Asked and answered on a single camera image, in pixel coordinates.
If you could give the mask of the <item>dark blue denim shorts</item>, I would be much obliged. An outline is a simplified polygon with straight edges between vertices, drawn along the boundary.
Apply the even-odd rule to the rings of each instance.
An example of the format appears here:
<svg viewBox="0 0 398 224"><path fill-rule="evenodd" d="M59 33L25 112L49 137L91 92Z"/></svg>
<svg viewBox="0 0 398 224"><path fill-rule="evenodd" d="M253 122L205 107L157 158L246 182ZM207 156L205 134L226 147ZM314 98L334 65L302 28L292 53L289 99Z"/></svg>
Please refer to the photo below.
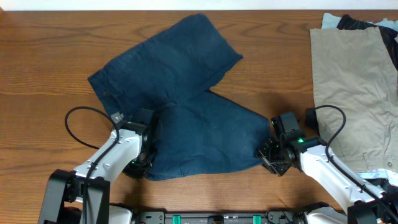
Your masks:
<svg viewBox="0 0 398 224"><path fill-rule="evenodd" d="M246 170L261 164L257 149L269 120L214 92L242 59L204 14L172 27L109 61L88 81L107 114L157 118L149 180Z"/></svg>

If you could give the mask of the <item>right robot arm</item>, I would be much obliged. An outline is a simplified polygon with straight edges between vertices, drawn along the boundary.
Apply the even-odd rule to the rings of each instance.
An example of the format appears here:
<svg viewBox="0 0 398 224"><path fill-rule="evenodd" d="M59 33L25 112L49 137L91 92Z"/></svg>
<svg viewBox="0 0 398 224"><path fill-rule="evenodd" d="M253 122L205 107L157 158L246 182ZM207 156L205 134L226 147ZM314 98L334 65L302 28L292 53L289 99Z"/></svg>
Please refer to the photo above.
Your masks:
<svg viewBox="0 0 398 224"><path fill-rule="evenodd" d="M397 223L397 194L369 183L341 162L318 136L291 141L270 138L257 155L271 173L291 167L316 180L343 212L316 203L293 216L293 223Z"/></svg>

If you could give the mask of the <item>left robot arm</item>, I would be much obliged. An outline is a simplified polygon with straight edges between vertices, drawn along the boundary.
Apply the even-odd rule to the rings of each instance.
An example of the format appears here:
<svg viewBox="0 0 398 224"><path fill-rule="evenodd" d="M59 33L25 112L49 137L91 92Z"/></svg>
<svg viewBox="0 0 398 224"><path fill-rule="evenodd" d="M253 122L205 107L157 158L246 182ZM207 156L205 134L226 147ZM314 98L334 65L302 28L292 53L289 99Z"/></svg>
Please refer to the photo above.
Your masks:
<svg viewBox="0 0 398 224"><path fill-rule="evenodd" d="M141 178L150 167L152 126L127 122L87 161L57 169L47 182L39 223L133 223L134 213L109 201L110 188L125 172Z"/></svg>

